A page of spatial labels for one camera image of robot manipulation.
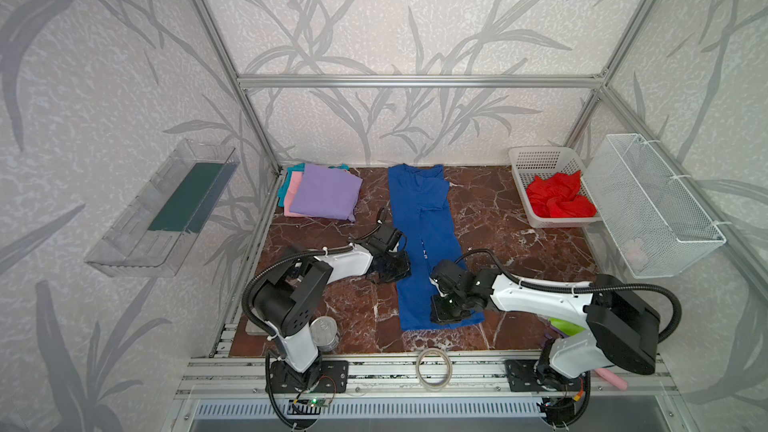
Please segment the blue printed t shirt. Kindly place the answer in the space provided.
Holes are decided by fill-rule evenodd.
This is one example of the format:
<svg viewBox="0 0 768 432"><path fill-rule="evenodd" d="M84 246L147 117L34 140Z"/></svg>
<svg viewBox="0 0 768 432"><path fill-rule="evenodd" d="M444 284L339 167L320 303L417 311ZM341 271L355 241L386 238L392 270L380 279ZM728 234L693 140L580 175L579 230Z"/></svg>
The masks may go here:
<svg viewBox="0 0 768 432"><path fill-rule="evenodd" d="M388 185L394 226L404 234L411 264L411 276L396 284L401 329L437 330L430 319L431 297L437 293L430 274L440 261L462 253L448 201L450 182L441 165L401 164L388 169Z"/></svg>

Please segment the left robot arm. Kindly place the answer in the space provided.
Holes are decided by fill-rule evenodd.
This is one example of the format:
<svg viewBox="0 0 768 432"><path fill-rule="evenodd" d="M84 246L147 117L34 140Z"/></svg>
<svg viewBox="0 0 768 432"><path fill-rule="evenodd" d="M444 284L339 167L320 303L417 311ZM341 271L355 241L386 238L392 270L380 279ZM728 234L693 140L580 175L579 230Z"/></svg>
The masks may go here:
<svg viewBox="0 0 768 432"><path fill-rule="evenodd" d="M320 357L310 322L327 285L369 274L397 282L410 273L408 255L399 249L358 243L321 250L295 246L247 283L241 308L250 323L276 341L288 367L303 374Z"/></svg>

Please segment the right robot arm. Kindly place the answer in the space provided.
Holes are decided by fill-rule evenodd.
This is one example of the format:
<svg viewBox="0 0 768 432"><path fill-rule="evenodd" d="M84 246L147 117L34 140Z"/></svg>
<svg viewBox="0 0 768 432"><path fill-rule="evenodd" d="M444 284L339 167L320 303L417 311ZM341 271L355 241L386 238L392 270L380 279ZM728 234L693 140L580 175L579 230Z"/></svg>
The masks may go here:
<svg viewBox="0 0 768 432"><path fill-rule="evenodd" d="M613 276L562 283L511 278L490 269L474 275L451 266L434 270L430 282L437 289L432 319L438 324L460 322L473 312L495 308L579 327L580 332L556 338L542 349L542 372L572 379L608 366L638 375L656 370L660 315Z"/></svg>

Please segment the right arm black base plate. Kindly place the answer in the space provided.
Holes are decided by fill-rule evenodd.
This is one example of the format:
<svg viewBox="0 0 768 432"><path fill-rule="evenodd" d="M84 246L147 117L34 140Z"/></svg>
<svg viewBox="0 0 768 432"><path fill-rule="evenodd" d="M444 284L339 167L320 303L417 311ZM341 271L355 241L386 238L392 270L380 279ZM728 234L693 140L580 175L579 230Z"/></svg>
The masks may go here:
<svg viewBox="0 0 768 432"><path fill-rule="evenodd" d="M511 392L572 393L582 389L581 378L569 378L546 360L508 359L504 370Z"/></svg>

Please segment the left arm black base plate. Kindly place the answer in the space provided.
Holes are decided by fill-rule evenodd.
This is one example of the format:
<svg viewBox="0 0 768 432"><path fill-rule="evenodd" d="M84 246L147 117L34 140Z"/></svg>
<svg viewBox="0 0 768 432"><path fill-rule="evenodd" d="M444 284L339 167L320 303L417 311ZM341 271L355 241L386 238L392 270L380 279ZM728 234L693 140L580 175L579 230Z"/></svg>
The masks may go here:
<svg viewBox="0 0 768 432"><path fill-rule="evenodd" d="M349 367L346 360L319 358L305 372L297 372L286 361L275 361L266 368L266 378L273 393L344 393Z"/></svg>

